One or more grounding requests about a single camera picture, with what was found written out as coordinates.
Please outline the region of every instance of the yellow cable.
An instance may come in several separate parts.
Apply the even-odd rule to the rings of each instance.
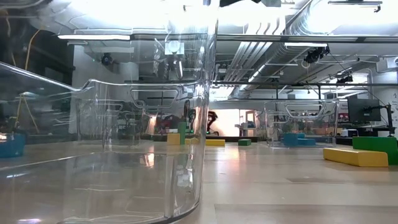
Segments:
[[[34,119],[34,117],[33,117],[32,113],[30,112],[29,106],[27,105],[26,98],[25,98],[25,96],[24,96],[24,95],[23,95],[22,97],[24,98],[24,101],[25,101],[25,105],[26,105],[27,111],[29,112],[29,115],[30,115],[30,118],[31,118],[31,119],[32,119],[32,121],[33,121],[33,124],[35,125],[36,131],[37,131],[37,133],[39,133],[39,128],[37,127],[37,124],[36,124],[36,122],[35,122],[35,119]]]
[[[15,119],[14,128],[17,128],[17,123],[18,123],[18,119],[19,119],[19,112],[21,111],[21,103],[22,103],[22,97],[21,97],[21,95],[19,95],[19,103],[18,103],[18,110],[17,110],[17,118]]]
[[[41,30],[38,29],[36,33],[30,38],[29,45],[27,46],[27,55],[26,55],[26,62],[25,62],[25,70],[27,70],[27,65],[29,64],[29,55],[30,55],[30,47],[32,46],[32,41],[35,38],[35,36],[40,32]]]
[[[11,52],[11,58],[12,58],[12,62],[14,64],[14,66],[17,66],[17,62],[15,61],[15,57],[14,57],[14,53]]]
[[[8,19],[8,12],[7,12],[7,10],[4,10],[4,13],[5,13],[5,15],[7,16],[7,17],[6,17],[6,22],[7,22],[7,26],[8,26],[7,36],[10,37],[10,36],[11,36],[11,24],[10,24],[10,20]],[[14,64],[14,66],[16,67],[16,66],[17,66],[17,63],[16,63],[16,61],[15,61],[14,53],[13,53],[13,52],[11,52],[11,58],[12,58],[12,62],[13,62],[13,64]]]

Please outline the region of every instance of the green mat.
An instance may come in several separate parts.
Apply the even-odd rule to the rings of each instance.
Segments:
[[[389,165],[398,165],[397,139],[390,137],[353,137],[353,148],[385,152]]]

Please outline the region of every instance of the floor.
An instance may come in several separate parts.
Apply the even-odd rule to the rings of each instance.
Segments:
[[[398,167],[324,161],[319,149],[206,149],[199,207],[179,222],[397,223]]]
[[[194,203],[190,167],[198,161],[188,156],[194,147],[142,141],[106,150],[102,153],[100,142],[60,142],[27,146],[23,157],[0,159],[2,223],[139,223],[163,218],[165,167],[170,161],[177,169],[172,204]],[[178,224],[397,220],[398,167],[370,169],[324,161],[316,148],[227,143],[206,148],[200,204]]]

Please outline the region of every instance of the blue block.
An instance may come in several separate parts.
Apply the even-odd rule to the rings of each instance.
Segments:
[[[297,138],[305,139],[304,133],[297,133]]]
[[[314,146],[316,145],[315,139],[298,139],[298,144],[301,146]]]
[[[299,144],[298,134],[296,133],[285,133],[283,143],[285,146],[296,146]]]
[[[22,134],[6,134],[7,140],[0,140],[0,158],[24,155],[25,136]]]

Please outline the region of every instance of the transparent acrylic wall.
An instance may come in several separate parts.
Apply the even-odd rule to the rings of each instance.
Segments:
[[[2,222],[189,214],[201,192],[217,9],[203,0],[0,1]],[[184,123],[189,141],[169,143]]]
[[[336,145],[338,100],[265,103],[267,143],[271,147]]]

